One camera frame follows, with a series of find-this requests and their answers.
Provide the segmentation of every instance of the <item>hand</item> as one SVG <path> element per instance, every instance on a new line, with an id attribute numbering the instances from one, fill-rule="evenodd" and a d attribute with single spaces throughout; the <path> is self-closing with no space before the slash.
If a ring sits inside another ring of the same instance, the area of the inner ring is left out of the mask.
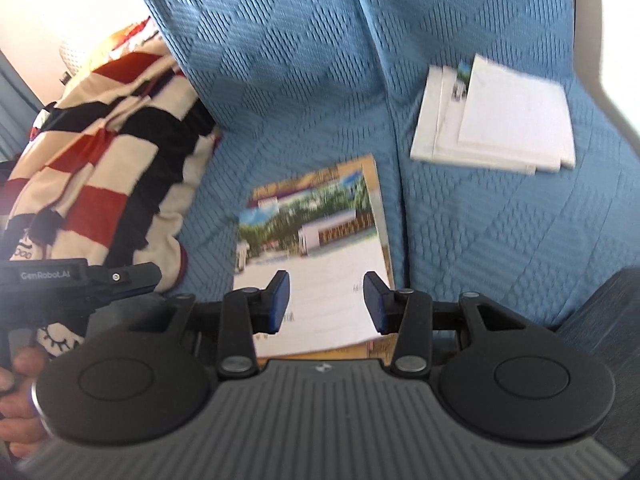
<path id="1" fill-rule="evenodd" d="M 23 348 L 14 358 L 14 372 L 25 376 L 16 391 L 0 397 L 0 440 L 10 442 L 9 450 L 18 458 L 35 453 L 47 439 L 38 412 L 31 400 L 31 386 L 47 364 L 47 353 L 43 348 Z M 10 390 L 14 377 L 8 370 L 0 368 L 0 391 Z"/>

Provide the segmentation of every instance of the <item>magazine cover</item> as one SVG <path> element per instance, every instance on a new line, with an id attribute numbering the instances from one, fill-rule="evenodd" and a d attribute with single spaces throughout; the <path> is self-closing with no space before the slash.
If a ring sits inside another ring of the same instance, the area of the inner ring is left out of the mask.
<path id="1" fill-rule="evenodd" d="M 259 357 L 341 348 L 378 336 L 362 298 L 362 278 L 375 270 L 389 283 L 383 218 L 372 156 L 254 190 L 239 218 L 234 288 L 266 286 L 279 269 L 291 278 L 280 333 L 255 336 Z"/>

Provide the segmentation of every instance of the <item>gray ribbed surface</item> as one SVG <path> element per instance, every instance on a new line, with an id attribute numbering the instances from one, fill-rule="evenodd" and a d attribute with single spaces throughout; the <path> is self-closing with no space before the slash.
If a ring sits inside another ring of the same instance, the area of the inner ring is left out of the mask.
<path id="1" fill-rule="evenodd" d="M 617 479 L 625 465 L 588 438 L 556 449 L 496 444 L 459 426 L 430 388 L 376 361 L 271 362 L 225 383 L 166 438 L 120 449 L 52 441 L 33 480 Z"/>

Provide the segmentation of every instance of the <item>blue curtain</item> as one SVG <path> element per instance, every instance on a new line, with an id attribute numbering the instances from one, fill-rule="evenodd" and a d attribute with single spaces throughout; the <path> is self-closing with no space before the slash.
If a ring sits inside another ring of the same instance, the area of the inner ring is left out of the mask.
<path id="1" fill-rule="evenodd" d="M 0 52 L 0 160 L 22 152 L 42 104 Z"/>

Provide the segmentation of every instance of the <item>fingernail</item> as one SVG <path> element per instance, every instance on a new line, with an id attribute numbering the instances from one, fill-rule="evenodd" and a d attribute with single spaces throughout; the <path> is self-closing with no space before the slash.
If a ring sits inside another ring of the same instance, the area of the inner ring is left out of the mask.
<path id="1" fill-rule="evenodd" d="M 8 392 L 14 387 L 15 378 L 11 372 L 7 370 L 0 371 L 0 392 Z"/>

